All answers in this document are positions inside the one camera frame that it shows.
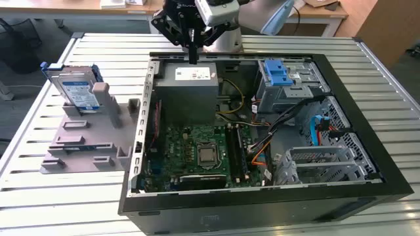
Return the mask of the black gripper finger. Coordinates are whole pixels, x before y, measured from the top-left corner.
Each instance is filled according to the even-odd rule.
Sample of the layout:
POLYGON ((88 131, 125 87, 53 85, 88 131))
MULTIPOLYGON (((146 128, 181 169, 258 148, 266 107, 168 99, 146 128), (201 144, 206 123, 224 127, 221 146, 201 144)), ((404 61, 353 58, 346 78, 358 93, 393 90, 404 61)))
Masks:
POLYGON ((181 46, 188 53, 188 61, 194 64, 194 45, 182 12, 166 12, 161 9, 152 18, 152 26, 174 46, 181 46))
POLYGON ((196 26, 193 28, 193 64, 197 64, 198 49, 202 46, 209 46, 228 30, 229 23, 216 25, 208 31, 204 31, 204 27, 196 26))

